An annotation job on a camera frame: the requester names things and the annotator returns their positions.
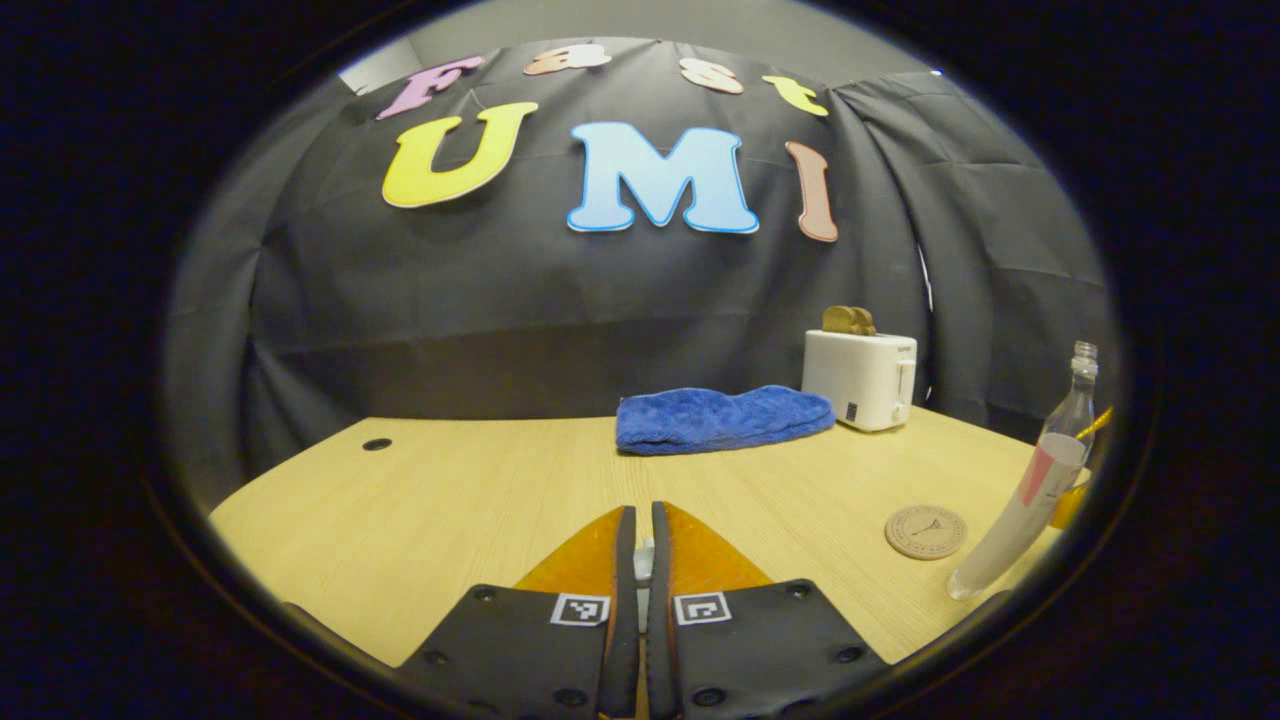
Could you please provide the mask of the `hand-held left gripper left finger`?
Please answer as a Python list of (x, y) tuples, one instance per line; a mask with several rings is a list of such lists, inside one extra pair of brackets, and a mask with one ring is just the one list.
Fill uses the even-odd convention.
[(486, 719), (620, 719), (637, 707), (636, 511), (577, 530), (512, 587), (467, 589), (396, 669)]

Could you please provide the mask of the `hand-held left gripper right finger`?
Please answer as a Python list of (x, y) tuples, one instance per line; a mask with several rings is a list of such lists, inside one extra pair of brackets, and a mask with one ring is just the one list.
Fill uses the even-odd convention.
[(652, 505), (653, 719), (792, 719), (890, 665), (806, 578), (777, 582), (691, 512)]

